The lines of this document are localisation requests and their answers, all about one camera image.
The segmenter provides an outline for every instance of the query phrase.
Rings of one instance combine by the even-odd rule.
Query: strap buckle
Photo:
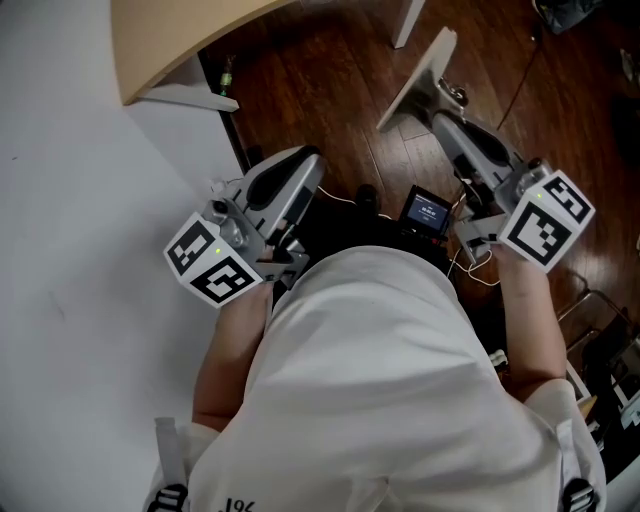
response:
[[[188,512],[188,491],[182,484],[169,485],[156,493],[147,512]]]
[[[592,512],[599,501],[595,489],[584,478],[571,480],[562,494],[564,512]]]

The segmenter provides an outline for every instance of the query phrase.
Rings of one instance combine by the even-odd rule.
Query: white wall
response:
[[[240,169],[217,113],[122,108],[109,0],[0,5],[0,503],[138,510],[214,312],[161,250]]]

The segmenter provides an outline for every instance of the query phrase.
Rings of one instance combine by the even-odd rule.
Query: wooden floor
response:
[[[564,170],[597,209],[550,275],[556,307],[579,292],[576,272],[639,319],[640,174],[619,157],[610,122],[615,93],[638,95],[622,76],[618,55],[621,46],[633,47],[632,35],[604,12],[553,36],[541,29],[529,0],[428,0],[407,46],[393,50],[390,33],[400,3],[295,3],[210,46],[213,62],[237,55],[230,96],[241,106],[232,118],[243,147],[259,145],[269,156],[295,145],[318,146],[329,162],[323,182],[329,192],[353,197],[360,184],[371,183],[392,217],[414,183],[454,200],[459,186],[432,134],[410,122],[386,134],[375,129],[448,26],[458,33],[458,46],[446,76],[465,87],[468,110],[526,158],[544,157]],[[487,267],[478,275],[492,280],[495,267]],[[463,298],[489,291],[463,274],[458,282]]]

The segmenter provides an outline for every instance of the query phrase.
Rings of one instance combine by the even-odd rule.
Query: bottle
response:
[[[233,59],[235,58],[235,55],[227,55],[227,60],[224,64],[224,71],[220,77],[220,96],[226,96],[227,90],[231,86],[231,80],[233,79],[231,75],[231,68],[233,66]]]

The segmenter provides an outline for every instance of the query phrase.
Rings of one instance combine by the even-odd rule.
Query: person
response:
[[[556,511],[574,478],[604,510],[547,276],[494,253],[507,389],[450,281],[408,252],[353,247],[272,313],[268,284],[224,306],[179,432],[191,511]]]

